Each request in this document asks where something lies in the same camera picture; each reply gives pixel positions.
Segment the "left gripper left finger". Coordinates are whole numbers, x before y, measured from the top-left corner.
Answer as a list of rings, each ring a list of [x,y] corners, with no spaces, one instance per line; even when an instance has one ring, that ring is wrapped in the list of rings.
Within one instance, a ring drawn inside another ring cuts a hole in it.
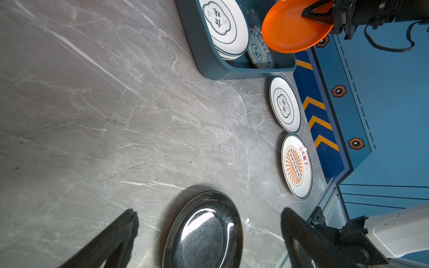
[[[137,237],[137,212],[127,209],[62,268],[125,268]]]

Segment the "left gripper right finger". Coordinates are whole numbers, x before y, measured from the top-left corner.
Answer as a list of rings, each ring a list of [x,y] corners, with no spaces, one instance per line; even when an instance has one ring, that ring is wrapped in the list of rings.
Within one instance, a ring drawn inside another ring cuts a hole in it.
[[[293,268],[356,268],[345,253],[311,227],[291,208],[281,214],[281,230]]]

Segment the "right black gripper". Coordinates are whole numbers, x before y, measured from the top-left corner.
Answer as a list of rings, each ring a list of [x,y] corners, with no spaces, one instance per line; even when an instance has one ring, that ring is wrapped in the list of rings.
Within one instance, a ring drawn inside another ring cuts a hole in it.
[[[334,3],[326,12],[319,8]],[[371,25],[374,29],[392,22],[418,21],[429,23],[428,1],[329,1],[320,0],[306,7],[302,17],[327,25],[333,25],[332,34],[343,31],[351,39],[358,26]]]

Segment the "orange plate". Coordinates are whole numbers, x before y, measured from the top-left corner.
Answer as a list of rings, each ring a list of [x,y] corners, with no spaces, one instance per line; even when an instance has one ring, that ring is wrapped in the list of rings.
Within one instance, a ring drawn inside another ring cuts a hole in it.
[[[267,13],[262,36],[267,46],[280,53],[304,51],[321,41],[334,27],[302,17],[305,8],[316,1],[278,1]]]

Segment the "teal patterned plate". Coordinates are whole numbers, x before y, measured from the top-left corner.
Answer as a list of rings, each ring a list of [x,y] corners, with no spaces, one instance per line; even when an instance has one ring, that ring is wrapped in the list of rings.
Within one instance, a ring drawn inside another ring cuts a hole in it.
[[[258,69],[272,69],[274,56],[270,48],[263,40],[261,31],[255,27],[249,27],[249,45],[247,54],[250,61]]]

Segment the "sunburst plate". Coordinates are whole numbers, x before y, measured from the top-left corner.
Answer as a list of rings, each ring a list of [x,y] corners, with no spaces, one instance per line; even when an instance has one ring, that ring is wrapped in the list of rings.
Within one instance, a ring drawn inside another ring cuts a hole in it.
[[[292,194],[306,199],[312,188],[312,165],[307,147],[294,134],[284,139],[281,150],[282,170]]]

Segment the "white plate quatrefoil motif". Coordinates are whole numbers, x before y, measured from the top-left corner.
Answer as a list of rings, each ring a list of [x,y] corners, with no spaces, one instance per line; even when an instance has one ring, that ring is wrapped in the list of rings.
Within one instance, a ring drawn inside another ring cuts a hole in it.
[[[231,61],[248,49],[248,24],[235,0],[199,0],[204,21],[221,58]]]
[[[269,97],[272,110],[280,125],[290,133],[298,132],[301,126],[301,111],[289,83],[281,77],[274,77],[270,81]]]

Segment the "black plate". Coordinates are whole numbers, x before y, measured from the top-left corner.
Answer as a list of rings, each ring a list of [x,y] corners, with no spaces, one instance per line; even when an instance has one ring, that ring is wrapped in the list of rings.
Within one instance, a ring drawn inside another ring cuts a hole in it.
[[[192,198],[179,212],[165,242],[164,268],[238,268],[243,253],[241,217],[218,191]]]

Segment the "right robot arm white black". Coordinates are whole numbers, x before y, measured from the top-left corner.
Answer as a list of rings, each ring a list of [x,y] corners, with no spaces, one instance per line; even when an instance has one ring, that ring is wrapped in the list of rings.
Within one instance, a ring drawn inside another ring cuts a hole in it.
[[[406,38],[406,48],[389,48],[377,44],[367,31],[364,35],[376,49],[388,52],[408,52],[415,43],[412,40],[414,25],[429,23],[428,1],[334,1],[332,7],[323,12],[328,1],[311,1],[302,11],[302,18],[333,27],[333,34],[346,32],[351,39],[360,25],[373,29],[392,22],[411,22]],[[365,238],[387,259],[397,259],[408,253],[427,250],[429,247],[429,205],[400,209],[382,216],[371,216],[364,220]]]

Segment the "teal plastic bin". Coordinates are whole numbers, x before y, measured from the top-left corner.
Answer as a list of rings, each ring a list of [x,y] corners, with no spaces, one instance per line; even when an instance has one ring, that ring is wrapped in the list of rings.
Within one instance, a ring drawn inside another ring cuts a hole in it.
[[[197,67],[211,80],[250,79],[294,71],[294,54],[274,52],[261,36],[275,1],[177,1]]]

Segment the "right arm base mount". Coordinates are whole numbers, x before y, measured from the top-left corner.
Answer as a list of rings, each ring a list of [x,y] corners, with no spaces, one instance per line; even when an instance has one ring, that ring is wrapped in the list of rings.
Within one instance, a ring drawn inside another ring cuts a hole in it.
[[[323,225],[323,226],[327,226],[327,218],[324,216],[323,214],[323,210],[321,207],[316,207],[313,212],[311,213],[309,219],[307,220],[307,223],[315,226],[315,225]]]

